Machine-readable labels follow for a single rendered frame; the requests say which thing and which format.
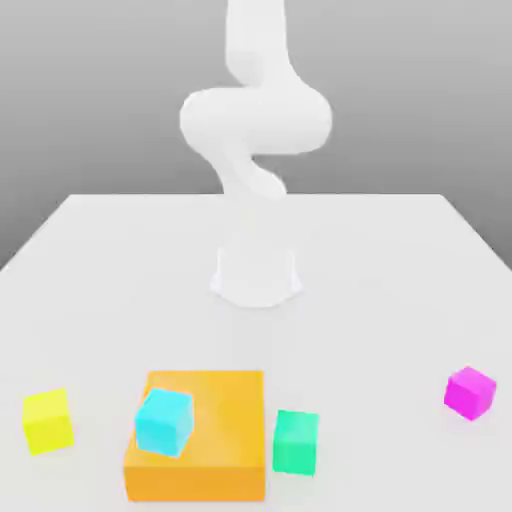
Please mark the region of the small green cube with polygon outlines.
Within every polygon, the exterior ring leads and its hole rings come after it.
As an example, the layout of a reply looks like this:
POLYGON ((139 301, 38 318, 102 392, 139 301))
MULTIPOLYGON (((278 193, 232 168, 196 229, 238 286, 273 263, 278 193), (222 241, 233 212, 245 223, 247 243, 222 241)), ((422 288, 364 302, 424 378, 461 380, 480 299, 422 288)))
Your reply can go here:
POLYGON ((273 436, 273 471, 314 476, 318 427, 318 414, 279 410, 273 436))

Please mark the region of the small cyan cube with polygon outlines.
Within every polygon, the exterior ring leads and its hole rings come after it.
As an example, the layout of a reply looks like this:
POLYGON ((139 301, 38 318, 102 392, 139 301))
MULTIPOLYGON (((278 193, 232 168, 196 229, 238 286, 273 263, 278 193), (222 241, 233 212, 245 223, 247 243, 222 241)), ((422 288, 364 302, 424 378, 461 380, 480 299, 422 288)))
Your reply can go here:
POLYGON ((135 416, 135 439, 141 451, 179 458, 194 430, 191 394, 153 388, 135 416))

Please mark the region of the small magenta cube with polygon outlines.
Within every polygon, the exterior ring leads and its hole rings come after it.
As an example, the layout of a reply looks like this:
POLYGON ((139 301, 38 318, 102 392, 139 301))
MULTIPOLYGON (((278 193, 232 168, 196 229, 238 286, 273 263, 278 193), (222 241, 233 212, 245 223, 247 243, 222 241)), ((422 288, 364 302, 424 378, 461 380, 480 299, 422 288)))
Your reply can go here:
POLYGON ((444 404, 462 417, 474 421, 491 407, 496 389, 495 380, 466 366, 449 377, 444 404))

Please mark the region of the small yellow cube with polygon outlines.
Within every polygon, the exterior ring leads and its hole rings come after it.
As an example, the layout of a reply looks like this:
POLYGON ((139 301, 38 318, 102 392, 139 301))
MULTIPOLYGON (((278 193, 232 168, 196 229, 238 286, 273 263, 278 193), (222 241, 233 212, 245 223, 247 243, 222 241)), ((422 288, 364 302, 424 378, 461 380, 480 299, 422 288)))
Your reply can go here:
POLYGON ((23 399, 22 426, 29 453, 40 455, 74 444, 74 432, 64 388, 23 399))

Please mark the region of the large orange box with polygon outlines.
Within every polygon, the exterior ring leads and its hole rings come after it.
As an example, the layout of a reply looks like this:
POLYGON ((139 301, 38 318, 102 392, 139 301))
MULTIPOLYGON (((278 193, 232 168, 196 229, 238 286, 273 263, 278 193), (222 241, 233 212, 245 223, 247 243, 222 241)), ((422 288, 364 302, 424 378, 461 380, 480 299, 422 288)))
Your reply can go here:
POLYGON ((153 388, 192 395, 194 430, 179 458, 139 450, 134 430, 123 461, 128 499, 135 502, 263 500, 262 371, 152 371, 147 377, 142 403, 153 388))

